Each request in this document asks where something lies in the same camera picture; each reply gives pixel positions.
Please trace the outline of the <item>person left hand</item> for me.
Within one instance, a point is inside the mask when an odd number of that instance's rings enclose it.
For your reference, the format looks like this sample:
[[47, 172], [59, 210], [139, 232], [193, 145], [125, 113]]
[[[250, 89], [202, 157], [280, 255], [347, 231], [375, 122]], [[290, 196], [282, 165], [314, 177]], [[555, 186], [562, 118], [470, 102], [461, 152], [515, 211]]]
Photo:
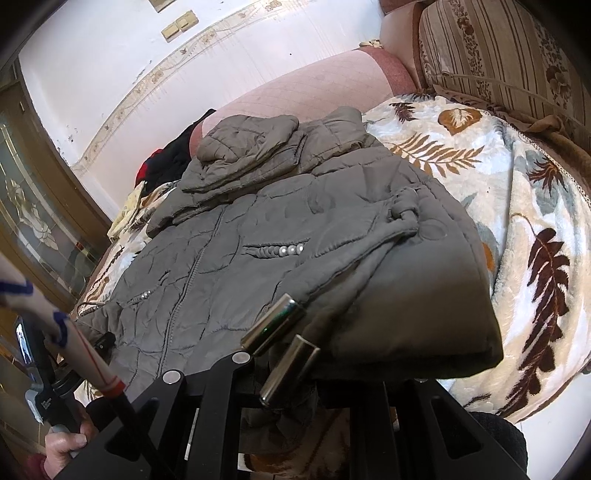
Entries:
[[83, 449], [93, 440], [98, 430], [81, 403], [77, 403], [77, 411], [81, 420], [78, 433], [58, 431], [55, 427], [45, 436], [44, 471], [50, 479], [54, 479], [72, 460], [71, 453]]

